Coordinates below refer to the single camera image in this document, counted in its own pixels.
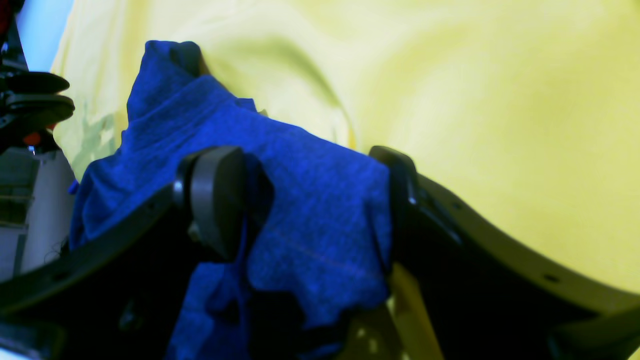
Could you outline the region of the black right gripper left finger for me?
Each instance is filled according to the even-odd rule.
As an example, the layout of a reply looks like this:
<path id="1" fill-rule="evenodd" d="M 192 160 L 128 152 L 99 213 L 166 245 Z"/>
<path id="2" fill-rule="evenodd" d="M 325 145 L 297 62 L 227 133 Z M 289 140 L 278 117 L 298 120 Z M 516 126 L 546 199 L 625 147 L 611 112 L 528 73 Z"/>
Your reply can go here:
<path id="1" fill-rule="evenodd" d="M 100 237 L 1 285 L 3 360 L 158 360 L 193 271 L 242 243 L 245 155 L 192 153 L 176 179 Z"/>

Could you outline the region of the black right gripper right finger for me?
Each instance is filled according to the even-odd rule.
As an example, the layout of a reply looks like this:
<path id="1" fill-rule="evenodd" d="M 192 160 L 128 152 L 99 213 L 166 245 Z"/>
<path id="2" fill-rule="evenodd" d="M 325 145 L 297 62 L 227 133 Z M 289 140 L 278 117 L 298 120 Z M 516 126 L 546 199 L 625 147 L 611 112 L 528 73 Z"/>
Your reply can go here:
<path id="1" fill-rule="evenodd" d="M 639 296 L 528 248 L 387 146 L 393 259 L 416 278 L 446 360 L 628 360 Z"/>

